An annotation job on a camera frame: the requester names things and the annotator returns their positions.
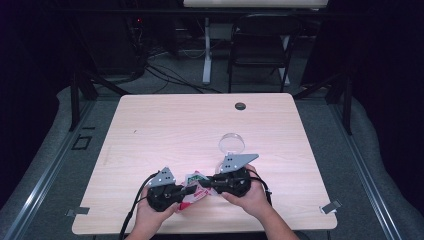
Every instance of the metal bracket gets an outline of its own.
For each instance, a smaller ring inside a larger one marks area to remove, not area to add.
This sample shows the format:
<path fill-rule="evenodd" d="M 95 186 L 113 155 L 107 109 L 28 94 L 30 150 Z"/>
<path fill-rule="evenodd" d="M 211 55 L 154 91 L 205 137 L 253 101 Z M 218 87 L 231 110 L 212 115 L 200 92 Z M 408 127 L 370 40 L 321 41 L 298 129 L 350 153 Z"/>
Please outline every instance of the metal bracket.
<path fill-rule="evenodd" d="M 68 211 L 65 213 L 65 215 L 67 217 L 76 217 L 77 214 L 87 215 L 88 211 L 90 211 L 90 208 L 77 207 L 75 209 L 68 209 Z"/>
<path fill-rule="evenodd" d="M 156 177 L 149 182 L 150 187 L 158 187 L 168 184 L 175 184 L 175 177 L 168 167 L 163 168 L 162 171 L 160 171 Z"/>
<path fill-rule="evenodd" d="M 228 154 L 222 162 L 220 173 L 237 171 L 258 157 L 258 154 Z"/>
<path fill-rule="evenodd" d="M 322 213 L 328 214 L 330 212 L 337 212 L 337 208 L 341 207 L 342 204 L 339 202 L 339 200 L 336 200 L 332 203 L 329 203 L 325 205 L 324 207 L 319 207 Z"/>

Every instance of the clear plastic lid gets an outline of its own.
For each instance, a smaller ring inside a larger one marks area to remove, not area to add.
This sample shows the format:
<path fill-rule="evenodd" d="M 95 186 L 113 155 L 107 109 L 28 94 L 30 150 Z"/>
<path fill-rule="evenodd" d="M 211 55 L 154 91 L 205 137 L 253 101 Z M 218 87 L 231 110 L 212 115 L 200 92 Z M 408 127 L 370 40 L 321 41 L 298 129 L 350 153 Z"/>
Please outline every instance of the clear plastic lid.
<path fill-rule="evenodd" d="M 219 149 L 225 155 L 240 154 L 244 151 L 243 138 L 237 133 L 227 133 L 219 141 Z"/>

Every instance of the wooden table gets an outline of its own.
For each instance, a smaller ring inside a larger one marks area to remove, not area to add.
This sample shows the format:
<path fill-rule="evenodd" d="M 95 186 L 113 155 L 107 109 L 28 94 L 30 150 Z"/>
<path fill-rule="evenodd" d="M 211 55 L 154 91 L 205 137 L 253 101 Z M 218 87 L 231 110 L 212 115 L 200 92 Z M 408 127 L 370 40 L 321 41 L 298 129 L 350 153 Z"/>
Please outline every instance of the wooden table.
<path fill-rule="evenodd" d="M 245 110 L 237 110 L 242 102 Z M 169 166 L 177 179 L 213 175 L 224 159 L 218 143 L 240 134 L 243 153 L 272 191 L 274 208 L 292 229 L 333 229 L 334 213 L 294 101 L 289 94 L 127 95 L 121 98 L 81 202 L 75 234 L 119 233 L 142 182 Z M 133 228 L 135 215 L 127 232 Z M 253 217 L 208 196 L 166 220 L 159 233 L 262 231 Z"/>

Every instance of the forearm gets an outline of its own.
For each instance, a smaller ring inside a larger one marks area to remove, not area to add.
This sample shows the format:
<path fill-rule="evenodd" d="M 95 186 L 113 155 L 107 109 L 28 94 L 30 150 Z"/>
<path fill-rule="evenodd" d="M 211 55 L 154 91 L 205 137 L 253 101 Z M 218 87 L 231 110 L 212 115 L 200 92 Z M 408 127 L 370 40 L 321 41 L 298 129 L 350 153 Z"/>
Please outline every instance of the forearm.
<path fill-rule="evenodd" d="M 258 220 L 264 227 L 268 240 L 299 239 L 272 207 L 266 208 Z"/>

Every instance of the black chair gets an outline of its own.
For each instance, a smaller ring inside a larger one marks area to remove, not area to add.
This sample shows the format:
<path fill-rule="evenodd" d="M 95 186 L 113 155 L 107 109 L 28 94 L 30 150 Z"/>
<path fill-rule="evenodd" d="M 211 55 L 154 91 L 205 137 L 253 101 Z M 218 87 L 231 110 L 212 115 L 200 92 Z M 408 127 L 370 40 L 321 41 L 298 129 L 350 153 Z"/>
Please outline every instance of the black chair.
<path fill-rule="evenodd" d="M 228 92 L 231 93 L 233 66 L 248 68 L 285 68 L 280 92 L 289 69 L 291 53 L 301 22 L 293 17 L 278 14 L 249 14 L 237 19 L 231 31 L 231 50 L 227 72 Z M 288 36 L 284 47 L 283 36 Z"/>

